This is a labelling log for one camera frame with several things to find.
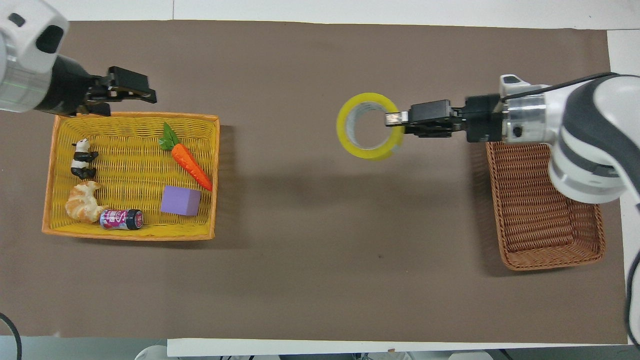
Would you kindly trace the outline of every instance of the carrot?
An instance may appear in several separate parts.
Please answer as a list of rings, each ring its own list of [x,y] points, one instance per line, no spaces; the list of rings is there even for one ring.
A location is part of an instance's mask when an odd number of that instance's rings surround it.
[[[171,150],[171,156],[175,162],[178,163],[184,170],[187,170],[189,175],[193,177],[198,184],[202,185],[203,188],[213,191],[213,184],[211,180],[205,174],[204,170],[198,165],[196,159],[194,159],[191,151],[187,149],[180,140],[178,136],[173,132],[173,129],[169,126],[169,124],[164,123],[164,136],[160,138],[158,141],[160,143],[160,148],[162,150]]]

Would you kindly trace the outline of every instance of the purple cube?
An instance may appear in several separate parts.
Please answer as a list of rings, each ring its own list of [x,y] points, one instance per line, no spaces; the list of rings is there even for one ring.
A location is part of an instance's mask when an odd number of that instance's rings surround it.
[[[178,215],[194,216],[200,206],[200,191],[167,185],[162,194],[160,211]]]

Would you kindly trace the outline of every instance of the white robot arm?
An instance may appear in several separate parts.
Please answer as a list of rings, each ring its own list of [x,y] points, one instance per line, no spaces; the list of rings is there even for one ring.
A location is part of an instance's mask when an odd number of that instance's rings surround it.
[[[500,77],[500,93],[467,97],[462,108],[448,100],[416,104],[386,115],[419,137],[467,141],[547,143],[549,175],[567,197],[601,204],[627,189],[640,204],[640,78],[604,73],[556,86]]]
[[[59,55],[68,27],[68,21],[42,0],[0,3],[0,109],[108,116],[107,102],[157,101],[142,74],[110,67],[106,76],[89,75],[80,64]]]

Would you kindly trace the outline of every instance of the empty basket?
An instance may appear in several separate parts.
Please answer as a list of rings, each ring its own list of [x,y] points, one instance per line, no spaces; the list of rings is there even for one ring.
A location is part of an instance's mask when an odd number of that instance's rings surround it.
[[[486,149],[500,254],[508,268],[557,268],[602,258],[600,208],[556,190],[547,145],[487,143]]]

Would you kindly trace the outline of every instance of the basket rim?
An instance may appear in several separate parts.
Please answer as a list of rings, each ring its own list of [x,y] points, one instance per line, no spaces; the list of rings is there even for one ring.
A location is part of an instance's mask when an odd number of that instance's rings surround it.
[[[51,206],[52,206],[52,197],[53,197],[53,177],[55,170],[55,162],[57,158],[57,147],[56,140],[58,138],[58,134],[60,133],[60,127],[62,123],[69,119],[77,119],[72,117],[63,117],[60,115],[56,115],[53,124],[53,131],[51,133],[51,148],[49,151],[49,168],[47,170],[47,186],[45,189],[45,202],[44,202],[44,214],[42,216],[42,232],[44,234],[50,235],[58,235],[58,236],[69,236],[73,238],[91,238],[91,239],[109,239],[109,240],[137,240],[137,241],[192,241],[192,240],[210,240],[215,237],[215,225],[216,225],[216,207],[218,203],[218,168],[219,168],[219,158],[220,158],[220,118],[217,115],[206,115],[206,114],[197,114],[197,113],[172,113],[172,112],[161,112],[161,111],[116,111],[111,113],[112,117],[165,117],[168,119],[175,118],[190,118],[195,120],[204,120],[209,121],[214,124],[214,128],[216,130],[215,134],[215,145],[214,145],[214,174],[212,175],[213,179],[213,188],[215,190],[215,194],[211,197],[211,207],[210,207],[210,215],[209,220],[211,225],[209,226],[209,231],[207,234],[199,234],[199,235],[185,235],[185,236],[149,236],[149,235],[117,235],[117,234],[83,234],[83,233],[73,233],[71,231],[60,231],[51,229]],[[79,115],[78,117],[82,117],[84,119],[94,119],[94,118],[102,118],[100,115]]]
[[[596,253],[595,256],[591,258],[586,258],[586,259],[549,262],[549,263],[543,263],[539,265],[519,265],[512,262],[507,257],[508,253],[514,254],[515,252],[510,252],[507,249],[505,227],[503,224],[504,219],[501,216],[498,216],[499,213],[500,214],[502,213],[502,204],[501,204],[501,201],[497,198],[497,193],[499,192],[497,188],[497,180],[495,178],[496,176],[495,173],[497,169],[495,169],[495,166],[496,166],[495,162],[492,161],[493,155],[495,154],[495,148],[500,144],[504,144],[504,143],[503,142],[497,142],[497,143],[487,142],[485,145],[485,149],[486,149],[486,156],[487,156],[487,160],[489,162],[489,168],[490,168],[491,192],[492,192],[492,198],[493,198],[493,209],[496,217],[495,226],[498,234],[498,245],[500,249],[500,257],[502,258],[502,262],[505,264],[505,266],[510,270],[514,270],[514,271],[544,270],[544,269],[561,268],[561,267],[567,267],[567,266],[587,265],[587,264],[600,261],[604,256],[606,241],[604,238],[604,230],[603,230],[603,224],[602,224],[602,211],[600,209],[600,206],[598,206],[597,204],[593,206],[593,209],[594,209],[594,215],[596,218],[596,226],[598,229],[598,244],[600,246],[600,252]]]

